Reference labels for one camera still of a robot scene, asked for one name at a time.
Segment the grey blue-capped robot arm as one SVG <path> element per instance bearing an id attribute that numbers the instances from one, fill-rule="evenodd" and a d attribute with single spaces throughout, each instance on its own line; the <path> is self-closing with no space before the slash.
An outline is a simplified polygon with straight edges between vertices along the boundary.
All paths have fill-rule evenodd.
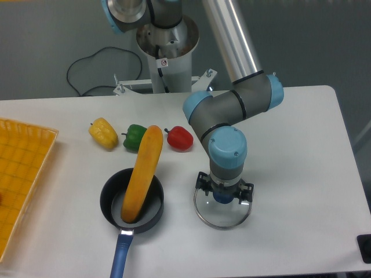
<path id="1" fill-rule="evenodd" d="M 207 18 L 233 88 L 219 96 L 191 82 L 191 54 L 199 41 L 198 28 L 183 14 L 181 1 L 103 1 L 103 10 L 116 32 L 136 30 L 146 54 L 154 93 L 190 92 L 183 112 L 210 161 L 209 174 L 200 174 L 196 188 L 215 201 L 251 202 L 253 186 L 242 181 L 246 138 L 234 124 L 278 106 L 283 87 L 266 75 L 253 48 L 236 1 L 204 1 Z"/>

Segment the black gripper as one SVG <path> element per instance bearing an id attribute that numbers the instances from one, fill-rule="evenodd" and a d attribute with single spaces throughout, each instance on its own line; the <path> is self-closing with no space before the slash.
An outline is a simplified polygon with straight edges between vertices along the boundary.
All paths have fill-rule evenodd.
<path id="1" fill-rule="evenodd" d="M 239 204 L 252 204 L 254 197 L 254 184 L 242 181 L 242 175 L 230 180 L 209 175 L 200 171 L 197 176 L 196 190 L 202 190 L 206 196 L 212 191 L 215 200 L 232 200 L 237 197 Z"/>

